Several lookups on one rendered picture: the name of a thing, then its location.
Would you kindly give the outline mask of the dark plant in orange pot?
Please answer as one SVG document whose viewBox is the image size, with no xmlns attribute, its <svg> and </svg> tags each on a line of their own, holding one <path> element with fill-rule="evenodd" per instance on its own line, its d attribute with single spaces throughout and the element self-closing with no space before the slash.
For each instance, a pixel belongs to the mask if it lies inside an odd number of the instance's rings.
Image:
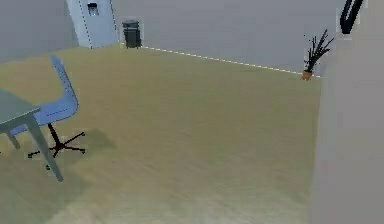
<svg viewBox="0 0 384 224">
<path fill-rule="evenodd" d="M 311 79 L 313 76 L 313 69 L 317 62 L 324 54 L 330 51 L 329 45 L 333 42 L 333 38 L 326 42 L 327 37 L 328 30 L 325 29 L 320 37 L 320 40 L 317 40 L 316 36 L 311 39 L 312 46 L 307 51 L 308 58 L 304 61 L 305 68 L 302 71 L 302 80 L 309 81 Z"/>
</svg>

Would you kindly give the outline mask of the grey table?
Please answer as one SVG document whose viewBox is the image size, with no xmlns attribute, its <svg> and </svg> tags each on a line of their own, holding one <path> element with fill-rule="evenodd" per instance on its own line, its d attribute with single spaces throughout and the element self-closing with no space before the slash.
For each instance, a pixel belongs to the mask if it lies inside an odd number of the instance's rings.
<svg viewBox="0 0 384 224">
<path fill-rule="evenodd" d="M 62 182 L 64 178 L 61 171 L 52 153 L 48 149 L 47 141 L 34 117 L 34 114 L 39 110 L 40 108 L 38 106 L 29 103 L 9 91 L 0 89 L 0 134 L 6 134 L 12 145 L 16 149 L 19 149 L 20 144 L 11 133 L 11 130 L 21 125 L 26 126 L 37 144 L 39 151 L 43 154 L 50 170 L 54 173 L 56 179 Z"/>
</svg>

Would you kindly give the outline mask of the white fridge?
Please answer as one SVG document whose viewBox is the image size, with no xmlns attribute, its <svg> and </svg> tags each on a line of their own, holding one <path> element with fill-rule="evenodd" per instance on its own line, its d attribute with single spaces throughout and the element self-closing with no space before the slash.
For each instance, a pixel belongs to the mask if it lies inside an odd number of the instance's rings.
<svg viewBox="0 0 384 224">
<path fill-rule="evenodd" d="M 77 40 L 90 49 L 118 42 L 112 0 L 66 0 Z"/>
</svg>

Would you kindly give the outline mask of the blue swivel chair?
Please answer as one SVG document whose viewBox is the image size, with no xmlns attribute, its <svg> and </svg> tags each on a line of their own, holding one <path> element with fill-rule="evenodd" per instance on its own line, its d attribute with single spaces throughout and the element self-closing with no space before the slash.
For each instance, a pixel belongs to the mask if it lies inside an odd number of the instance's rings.
<svg viewBox="0 0 384 224">
<path fill-rule="evenodd" d="M 84 148 L 68 146 L 68 143 L 72 142 L 78 137 L 85 136 L 84 132 L 75 135 L 65 142 L 61 142 L 56 130 L 53 127 L 54 122 L 58 122 L 73 116 L 78 110 L 79 102 L 70 79 L 68 78 L 68 75 L 65 71 L 63 62 L 55 55 L 51 55 L 50 58 L 63 87 L 63 94 L 57 100 L 41 104 L 39 106 L 40 110 L 34 114 L 34 117 L 39 126 L 47 125 L 49 128 L 50 134 L 55 142 L 55 145 L 50 147 L 50 150 L 54 151 L 53 157 L 56 157 L 57 154 L 63 149 L 85 153 L 86 150 Z"/>
</svg>

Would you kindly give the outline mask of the black metal garbage can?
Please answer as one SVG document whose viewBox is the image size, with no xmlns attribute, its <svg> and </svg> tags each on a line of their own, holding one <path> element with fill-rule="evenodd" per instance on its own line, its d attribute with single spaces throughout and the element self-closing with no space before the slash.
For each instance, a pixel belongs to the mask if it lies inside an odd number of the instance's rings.
<svg viewBox="0 0 384 224">
<path fill-rule="evenodd" d="M 139 48 L 142 46 L 139 22 L 137 20 L 126 20 L 122 23 L 127 48 Z"/>
</svg>

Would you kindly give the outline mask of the white door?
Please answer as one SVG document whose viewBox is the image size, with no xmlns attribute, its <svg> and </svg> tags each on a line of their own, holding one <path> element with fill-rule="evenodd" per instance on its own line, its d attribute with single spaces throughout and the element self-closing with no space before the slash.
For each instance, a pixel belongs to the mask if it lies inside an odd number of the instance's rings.
<svg viewBox="0 0 384 224">
<path fill-rule="evenodd" d="M 384 0 L 336 34 L 321 81 L 309 224 L 384 224 Z"/>
</svg>

